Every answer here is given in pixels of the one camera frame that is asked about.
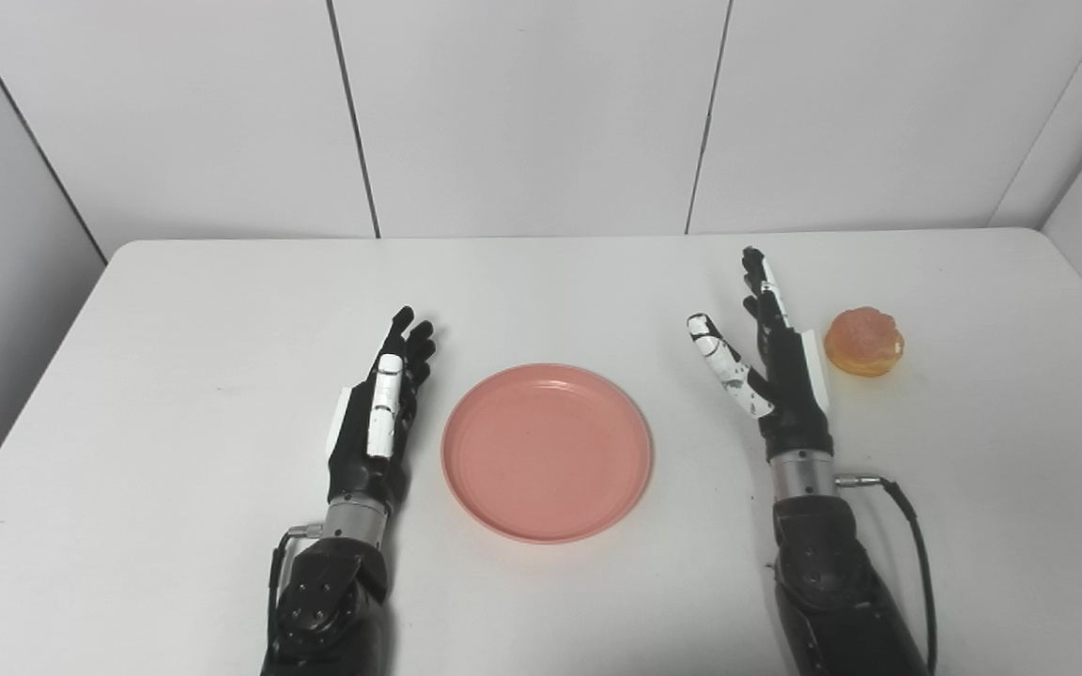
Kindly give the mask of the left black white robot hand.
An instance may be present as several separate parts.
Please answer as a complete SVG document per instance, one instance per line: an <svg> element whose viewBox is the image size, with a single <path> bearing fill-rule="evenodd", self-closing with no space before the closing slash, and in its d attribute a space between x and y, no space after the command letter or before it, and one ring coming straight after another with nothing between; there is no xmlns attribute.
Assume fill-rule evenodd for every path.
<svg viewBox="0 0 1082 676"><path fill-rule="evenodd" d="M418 390L428 380L432 373L428 359L437 352L433 335L432 322L418 322L415 312L408 305L395 313L366 377L352 386L345 403L339 407L342 415L331 456L328 458L328 500L366 495L381 501L388 511L395 511L403 504L409 483L404 458L407 456L410 430L415 423ZM386 355L403 359L403 376L399 377L390 456L382 458L367 453L366 442L374 410L379 360Z"/></svg>

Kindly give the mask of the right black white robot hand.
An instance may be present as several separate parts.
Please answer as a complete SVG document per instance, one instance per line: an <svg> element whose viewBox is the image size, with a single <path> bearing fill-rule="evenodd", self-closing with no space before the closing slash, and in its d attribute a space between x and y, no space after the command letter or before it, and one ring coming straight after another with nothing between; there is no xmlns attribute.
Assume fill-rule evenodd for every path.
<svg viewBox="0 0 1082 676"><path fill-rule="evenodd" d="M688 317L688 335L703 355L722 389L754 417L765 440L765 456L790 451L820 451L833 456L828 424L824 367L812 330L795 329L786 312L781 289L765 254L755 247L742 253L749 290L743 307L756 324L757 354L763 368L747 364L707 314Z"/></svg>

